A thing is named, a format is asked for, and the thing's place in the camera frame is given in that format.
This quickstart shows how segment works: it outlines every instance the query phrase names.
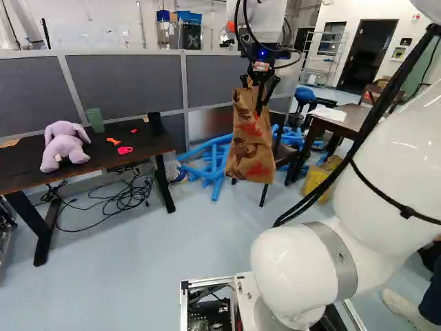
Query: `chair leg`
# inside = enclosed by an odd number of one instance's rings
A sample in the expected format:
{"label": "chair leg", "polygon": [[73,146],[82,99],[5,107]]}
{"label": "chair leg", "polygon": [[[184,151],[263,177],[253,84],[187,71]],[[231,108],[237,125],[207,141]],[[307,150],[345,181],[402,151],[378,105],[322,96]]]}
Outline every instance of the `chair leg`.
{"label": "chair leg", "polygon": [[265,203],[265,197],[267,196],[268,186],[269,184],[265,184],[265,186],[263,187],[262,196],[260,197],[259,207],[263,207],[263,204]]}

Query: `brown paper bag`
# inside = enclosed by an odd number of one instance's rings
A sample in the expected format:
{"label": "brown paper bag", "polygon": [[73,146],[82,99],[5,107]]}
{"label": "brown paper bag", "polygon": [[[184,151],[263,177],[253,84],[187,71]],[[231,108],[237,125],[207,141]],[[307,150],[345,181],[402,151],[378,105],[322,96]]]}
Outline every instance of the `brown paper bag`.
{"label": "brown paper bag", "polygon": [[225,171],[233,178],[270,184],[276,164],[271,149],[269,110],[264,106],[257,115],[257,95],[258,86],[233,91],[233,140]]}

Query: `dark wooden tabletop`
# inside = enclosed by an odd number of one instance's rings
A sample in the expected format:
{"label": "dark wooden tabletop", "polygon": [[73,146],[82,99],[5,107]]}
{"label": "dark wooden tabletop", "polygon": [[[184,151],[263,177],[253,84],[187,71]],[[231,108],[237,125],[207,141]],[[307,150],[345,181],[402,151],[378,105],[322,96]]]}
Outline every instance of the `dark wooden tabletop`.
{"label": "dark wooden tabletop", "polygon": [[[130,130],[135,128],[138,132],[132,134]],[[80,165],[63,160],[60,169],[49,174],[40,171],[41,157],[45,149],[42,134],[22,138],[12,147],[0,148],[0,194],[143,161],[175,149],[173,139],[168,133],[153,137],[150,125],[142,119],[105,124],[103,133],[95,133],[92,128],[86,128],[86,131],[92,144],[83,145],[83,150],[90,156],[90,160]],[[114,146],[106,141],[107,138],[119,140],[121,144]],[[133,152],[120,155],[117,148],[122,146],[133,147]]]}
{"label": "dark wooden tabletop", "polygon": [[335,110],[340,110],[346,113],[345,120],[343,122],[334,121],[332,119],[327,119],[324,117],[320,117],[318,115],[312,115],[314,118],[322,122],[327,122],[334,127],[343,129],[350,134],[357,135],[360,131],[361,125],[365,121],[367,115],[371,111],[371,108],[367,108],[364,106],[356,105],[354,103],[348,103],[347,105],[339,106],[334,108]]}

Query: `purple stuffed animal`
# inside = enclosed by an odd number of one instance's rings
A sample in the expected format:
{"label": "purple stuffed animal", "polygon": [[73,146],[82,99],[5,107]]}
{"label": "purple stuffed animal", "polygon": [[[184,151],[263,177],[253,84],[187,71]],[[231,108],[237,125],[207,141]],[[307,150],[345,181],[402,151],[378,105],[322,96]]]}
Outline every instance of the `purple stuffed animal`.
{"label": "purple stuffed animal", "polygon": [[69,157],[75,164],[90,160],[90,156],[83,152],[83,141],[90,143],[89,136],[77,123],[58,121],[50,124],[44,130],[44,140],[46,149],[40,166],[42,172],[52,172],[60,168],[59,162],[63,157]]}

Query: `green cup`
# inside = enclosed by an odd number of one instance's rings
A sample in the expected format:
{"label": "green cup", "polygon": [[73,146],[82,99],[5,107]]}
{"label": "green cup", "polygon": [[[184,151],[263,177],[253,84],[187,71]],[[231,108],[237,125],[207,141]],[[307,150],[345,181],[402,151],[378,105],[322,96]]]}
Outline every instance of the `green cup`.
{"label": "green cup", "polygon": [[88,120],[90,124],[92,124],[95,132],[104,132],[103,117],[101,116],[99,108],[87,109],[85,114],[88,116]]}

